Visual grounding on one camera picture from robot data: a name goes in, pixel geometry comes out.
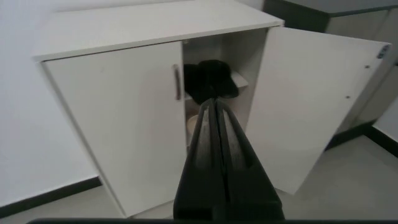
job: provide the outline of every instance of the floor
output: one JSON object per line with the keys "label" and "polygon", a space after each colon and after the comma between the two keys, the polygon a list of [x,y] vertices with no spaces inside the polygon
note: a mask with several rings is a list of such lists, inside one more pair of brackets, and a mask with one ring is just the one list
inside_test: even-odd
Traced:
{"label": "floor", "polygon": [[[278,191],[286,219],[398,220],[398,159],[366,137],[325,152],[295,195]],[[136,218],[167,218],[172,203]],[[107,217],[120,214],[103,187],[0,220],[27,223],[39,217]]]}

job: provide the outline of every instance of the open cabinet door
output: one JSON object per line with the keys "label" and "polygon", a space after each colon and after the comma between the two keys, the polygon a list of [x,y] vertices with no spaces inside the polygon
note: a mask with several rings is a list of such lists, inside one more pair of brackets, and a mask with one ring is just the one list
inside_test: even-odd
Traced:
{"label": "open cabinet door", "polygon": [[294,194],[381,62],[386,43],[269,30],[246,134],[274,187]]}
{"label": "open cabinet door", "polygon": [[173,200],[186,157],[181,42],[44,68],[122,215]]}

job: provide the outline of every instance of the white cabinet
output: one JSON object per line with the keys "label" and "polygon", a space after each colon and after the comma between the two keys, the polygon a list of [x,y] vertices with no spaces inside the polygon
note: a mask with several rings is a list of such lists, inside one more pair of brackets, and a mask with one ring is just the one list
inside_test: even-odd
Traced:
{"label": "white cabinet", "polygon": [[175,196],[186,155],[181,51],[171,42],[45,62],[125,215]]}
{"label": "white cabinet", "polygon": [[387,44],[282,24],[231,0],[63,12],[34,58],[130,217],[177,191],[185,114],[198,108],[184,97],[183,63],[230,65],[240,93],[225,102],[274,186],[300,187]]}

